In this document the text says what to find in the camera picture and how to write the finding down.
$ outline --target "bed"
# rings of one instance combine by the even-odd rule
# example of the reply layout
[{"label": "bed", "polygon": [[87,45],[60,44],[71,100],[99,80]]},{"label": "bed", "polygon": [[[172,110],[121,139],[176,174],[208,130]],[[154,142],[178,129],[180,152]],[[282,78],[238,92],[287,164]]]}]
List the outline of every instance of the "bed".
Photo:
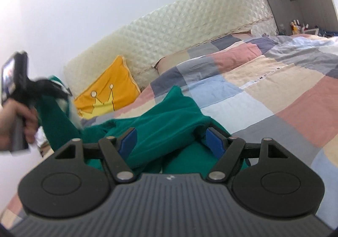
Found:
[{"label": "bed", "polygon": [[[235,34],[248,30],[251,36],[238,40]],[[176,85],[233,136],[274,138],[323,179],[317,216],[336,228],[338,41],[276,32],[267,0],[180,0],[113,32],[64,73],[76,96],[122,55],[142,90],[134,103],[84,120],[84,126],[142,115]],[[198,54],[159,75],[161,58],[191,47]],[[23,215],[15,197],[2,223],[10,228]]]}]

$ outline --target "yellow pillow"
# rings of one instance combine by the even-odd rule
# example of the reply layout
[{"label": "yellow pillow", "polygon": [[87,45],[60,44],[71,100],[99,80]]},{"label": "yellow pillow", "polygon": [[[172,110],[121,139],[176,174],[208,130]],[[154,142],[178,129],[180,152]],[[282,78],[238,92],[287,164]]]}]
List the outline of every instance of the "yellow pillow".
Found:
[{"label": "yellow pillow", "polygon": [[140,89],[132,78],[124,57],[117,56],[74,103],[79,115],[90,119],[125,107],[133,103],[139,95]]}]

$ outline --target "plaid bedding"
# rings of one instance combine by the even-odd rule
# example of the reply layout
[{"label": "plaid bedding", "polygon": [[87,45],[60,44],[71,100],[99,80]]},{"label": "plaid bedding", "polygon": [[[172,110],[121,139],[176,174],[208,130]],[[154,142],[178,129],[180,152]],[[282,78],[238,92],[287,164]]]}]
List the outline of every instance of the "plaid bedding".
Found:
[{"label": "plaid bedding", "polygon": [[162,75],[165,71],[184,61],[205,56],[207,54],[212,54],[221,50],[230,49],[242,44],[243,41],[251,39],[251,30],[238,28],[237,30],[233,30],[232,34],[220,35],[217,38],[212,38],[203,43],[191,46],[185,50],[167,55],[156,63],[155,68],[157,69],[158,73]]},{"label": "plaid bedding", "polygon": [[[169,69],[133,104],[85,126],[139,116],[174,85],[232,135],[247,142],[272,137],[310,166],[326,188],[317,216],[338,226],[338,40],[262,37],[208,53]],[[23,215],[14,198],[1,222],[8,228]]]}]

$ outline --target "beige square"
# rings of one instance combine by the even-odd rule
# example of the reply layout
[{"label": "beige square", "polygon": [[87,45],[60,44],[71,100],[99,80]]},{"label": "beige square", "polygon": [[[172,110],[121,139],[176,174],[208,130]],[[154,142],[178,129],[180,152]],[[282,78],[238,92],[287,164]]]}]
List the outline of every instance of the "beige square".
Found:
[{"label": "beige square", "polygon": [[324,153],[331,163],[338,167],[338,135],[324,146]]},{"label": "beige square", "polygon": [[145,104],[138,106],[134,109],[129,110],[126,113],[123,113],[117,117],[117,119],[126,119],[126,118],[134,118],[143,115],[145,112],[150,110],[156,105],[156,102],[154,99],[146,102]]},{"label": "beige square", "polygon": [[17,215],[15,215],[10,210],[6,209],[2,215],[1,215],[1,224],[7,228],[10,229],[14,225],[14,221],[18,218]]},{"label": "beige square", "polygon": [[284,65],[245,91],[276,114],[292,104],[323,77],[322,73],[315,70],[294,64]]},{"label": "beige square", "polygon": [[278,62],[275,59],[266,58],[265,56],[259,56],[222,75],[228,82],[241,87],[283,66],[286,66],[286,64]]},{"label": "beige square", "polygon": [[222,50],[223,52],[226,52],[228,50],[230,50],[231,48],[234,48],[234,47],[237,47],[237,46],[240,46],[241,44],[245,43],[244,41],[237,41],[235,42],[234,44],[230,45],[229,47],[225,48],[224,50]]},{"label": "beige square", "polygon": [[158,70],[158,73],[162,75],[165,71],[188,59],[190,59],[190,56],[187,50],[182,50],[160,59],[160,61],[155,65],[155,68]]}]

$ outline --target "black mount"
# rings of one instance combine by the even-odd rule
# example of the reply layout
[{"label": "black mount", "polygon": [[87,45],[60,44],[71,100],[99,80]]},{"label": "black mount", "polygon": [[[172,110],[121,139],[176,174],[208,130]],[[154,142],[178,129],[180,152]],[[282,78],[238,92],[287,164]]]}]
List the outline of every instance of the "black mount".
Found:
[{"label": "black mount", "polygon": [[[322,179],[283,146],[271,138],[250,144],[208,130],[214,142],[208,144],[207,139],[207,146],[221,142],[225,153],[206,181],[226,185],[242,207],[260,216],[291,219],[315,214],[324,195]],[[79,216],[97,208],[117,185],[135,182],[124,161],[136,144],[130,138],[135,132],[131,128],[119,138],[103,138],[96,144],[83,144],[78,138],[69,141],[20,182],[18,194],[25,211],[47,218]],[[124,143],[132,148],[122,158]],[[258,157],[256,165],[240,171],[244,159]],[[105,173],[86,165],[85,158],[100,159]]]}]

